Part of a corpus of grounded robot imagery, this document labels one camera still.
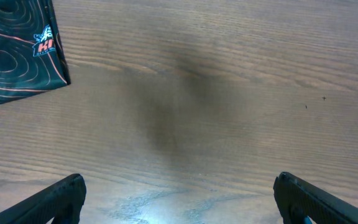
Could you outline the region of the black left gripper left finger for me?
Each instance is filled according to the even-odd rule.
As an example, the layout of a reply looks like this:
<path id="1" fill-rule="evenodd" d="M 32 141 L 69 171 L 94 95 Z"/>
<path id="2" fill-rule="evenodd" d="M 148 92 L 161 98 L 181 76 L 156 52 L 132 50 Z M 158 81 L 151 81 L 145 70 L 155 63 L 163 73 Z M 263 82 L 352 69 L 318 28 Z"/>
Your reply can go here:
<path id="1" fill-rule="evenodd" d="M 0 212 L 0 224 L 78 224 L 85 198 L 83 177 L 71 174 Z"/>

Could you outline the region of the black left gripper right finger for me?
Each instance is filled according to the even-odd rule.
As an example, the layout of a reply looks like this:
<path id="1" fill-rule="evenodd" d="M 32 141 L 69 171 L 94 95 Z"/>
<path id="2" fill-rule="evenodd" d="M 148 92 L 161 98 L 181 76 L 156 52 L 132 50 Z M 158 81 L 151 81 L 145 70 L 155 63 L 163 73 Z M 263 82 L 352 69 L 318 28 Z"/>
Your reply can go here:
<path id="1" fill-rule="evenodd" d="M 284 224 L 358 224 L 358 208 L 309 182 L 281 172 L 273 195 Z"/>

